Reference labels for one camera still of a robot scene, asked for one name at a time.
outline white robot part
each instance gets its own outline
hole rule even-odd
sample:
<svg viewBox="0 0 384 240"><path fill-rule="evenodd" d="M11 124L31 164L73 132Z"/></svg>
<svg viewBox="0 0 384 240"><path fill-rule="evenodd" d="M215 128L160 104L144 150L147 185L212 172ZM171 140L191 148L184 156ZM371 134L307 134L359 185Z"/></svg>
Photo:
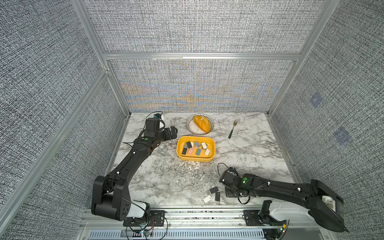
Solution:
<svg viewBox="0 0 384 240"><path fill-rule="evenodd" d="M132 201L132 202L136 203L137 205L139 205L143 209L145 209L147 207L145 202L138 202L138 201ZM129 212L127 214L127 218L133 218L133 217L141 218L143 216L144 216L144 211L141 208L139 208L138 206L131 204L131 207L129 208Z"/></svg>
<svg viewBox="0 0 384 240"><path fill-rule="evenodd" d="M284 202L272 201L269 205L269 215L277 221L290 220L291 222L313 222L314 218L308 214L308 209L300 205Z"/></svg>
<svg viewBox="0 0 384 240"><path fill-rule="evenodd" d="M162 127L164 127L164 124L162 122L160 122L160 128L162 128Z"/></svg>

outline textured wall panel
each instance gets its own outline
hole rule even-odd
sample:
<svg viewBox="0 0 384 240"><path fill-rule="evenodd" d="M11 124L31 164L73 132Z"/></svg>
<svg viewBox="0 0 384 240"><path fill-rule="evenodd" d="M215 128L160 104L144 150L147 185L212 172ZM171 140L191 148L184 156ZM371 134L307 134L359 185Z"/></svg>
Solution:
<svg viewBox="0 0 384 240"><path fill-rule="evenodd" d="M274 60L111 60L133 112L267 111L291 65Z"/></svg>
<svg viewBox="0 0 384 240"><path fill-rule="evenodd" d="M71 1L0 7L0 207L101 70Z"/></svg>
<svg viewBox="0 0 384 240"><path fill-rule="evenodd" d="M299 52L326 0L84 0L105 51Z"/></svg>
<svg viewBox="0 0 384 240"><path fill-rule="evenodd" d="M124 119L105 79L2 239L73 239Z"/></svg>
<svg viewBox="0 0 384 240"><path fill-rule="evenodd" d="M383 239L384 2L342 0L273 120L303 181L345 200L350 234Z"/></svg>

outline yellow tray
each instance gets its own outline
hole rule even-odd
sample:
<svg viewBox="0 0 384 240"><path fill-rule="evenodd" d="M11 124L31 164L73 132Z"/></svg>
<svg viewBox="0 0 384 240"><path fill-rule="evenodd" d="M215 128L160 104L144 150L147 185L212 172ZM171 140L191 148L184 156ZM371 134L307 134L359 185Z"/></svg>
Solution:
<svg viewBox="0 0 384 240"><path fill-rule="evenodd" d="M192 154L188 154L188 152L185 155L182 154L184 144L186 142L196 142L196 141L198 141L200 144L202 142L206 143L207 148L211 150L208 156L205 154L205 150L203 150L202 147L200 147L201 149L200 155L196 155L197 148L195 146L193 146ZM215 141L210 137L182 136L177 142L176 152L179 158L184 161L210 162L215 156L215 153L216 153L215 148L216 148Z"/></svg>

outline label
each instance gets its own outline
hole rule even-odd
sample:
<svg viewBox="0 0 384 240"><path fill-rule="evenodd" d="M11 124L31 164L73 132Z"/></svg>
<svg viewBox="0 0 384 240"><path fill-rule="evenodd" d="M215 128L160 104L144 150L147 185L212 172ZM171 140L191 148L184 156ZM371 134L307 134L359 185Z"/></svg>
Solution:
<svg viewBox="0 0 384 240"><path fill-rule="evenodd" d="M332 211L336 212L336 202L330 196L322 196L323 202L330 208Z"/></svg>

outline marble surface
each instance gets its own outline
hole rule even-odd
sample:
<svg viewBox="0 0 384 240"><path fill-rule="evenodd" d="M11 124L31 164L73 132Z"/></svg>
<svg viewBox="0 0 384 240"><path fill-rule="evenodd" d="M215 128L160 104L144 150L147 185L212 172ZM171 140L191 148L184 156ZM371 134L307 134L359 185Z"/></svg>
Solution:
<svg viewBox="0 0 384 240"><path fill-rule="evenodd" d="M218 182L217 164L235 167L240 175L255 174L266 179L293 182L287 165L263 113L204 113L214 123L212 132L204 135L216 142L216 156L211 162L182 161L176 154L177 140L181 136L193 135L186 128L187 119L194 113L164 113L166 127L174 125L177 139L164 141L139 167L129 185L131 199L151 205L240 205L237 198L227 198L224 186ZM132 113L123 137L123 142L132 142L144 127L148 113ZM239 122L231 139L228 135L233 121ZM130 151L122 143L113 164L115 168ZM222 173L226 167L219 166ZM220 202L204 203L209 189L217 186ZM264 197L251 197L248 204L262 204Z"/></svg>

